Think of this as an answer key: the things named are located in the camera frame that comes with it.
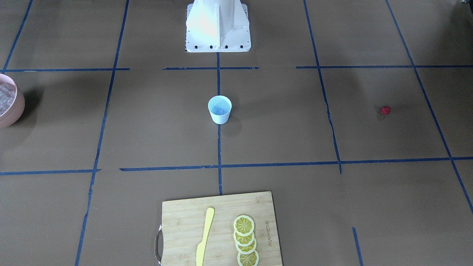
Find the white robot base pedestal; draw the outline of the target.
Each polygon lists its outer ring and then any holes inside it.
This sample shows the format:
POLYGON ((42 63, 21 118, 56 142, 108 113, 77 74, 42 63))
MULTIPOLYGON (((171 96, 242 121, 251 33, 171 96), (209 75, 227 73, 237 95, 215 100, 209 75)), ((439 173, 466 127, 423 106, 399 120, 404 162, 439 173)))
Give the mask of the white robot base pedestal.
POLYGON ((249 52, 248 7, 240 0, 195 0, 187 5, 185 51, 249 52))

